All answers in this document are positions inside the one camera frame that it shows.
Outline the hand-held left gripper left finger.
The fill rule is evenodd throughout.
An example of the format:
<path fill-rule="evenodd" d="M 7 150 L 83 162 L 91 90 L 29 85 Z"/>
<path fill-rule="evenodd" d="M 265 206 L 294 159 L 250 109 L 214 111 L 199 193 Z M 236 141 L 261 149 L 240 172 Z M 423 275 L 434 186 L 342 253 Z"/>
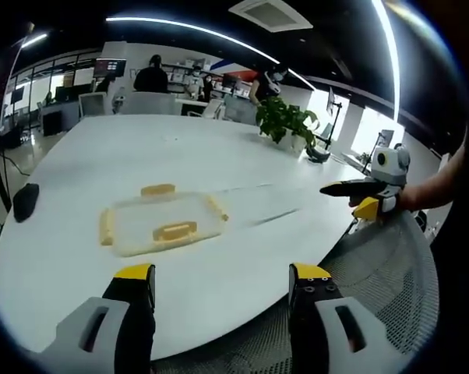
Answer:
<path fill-rule="evenodd" d="M 154 310 L 155 266 L 127 266 L 58 323 L 35 361 L 46 373 L 150 373 Z"/>

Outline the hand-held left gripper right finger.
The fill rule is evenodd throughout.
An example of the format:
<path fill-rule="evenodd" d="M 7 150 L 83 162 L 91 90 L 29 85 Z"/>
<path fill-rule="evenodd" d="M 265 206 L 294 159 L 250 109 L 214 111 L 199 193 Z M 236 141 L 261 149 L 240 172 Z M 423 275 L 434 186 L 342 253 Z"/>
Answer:
<path fill-rule="evenodd" d="M 288 306 L 293 373 L 401 373 L 409 363 L 385 325 L 317 265 L 289 266 Z"/>

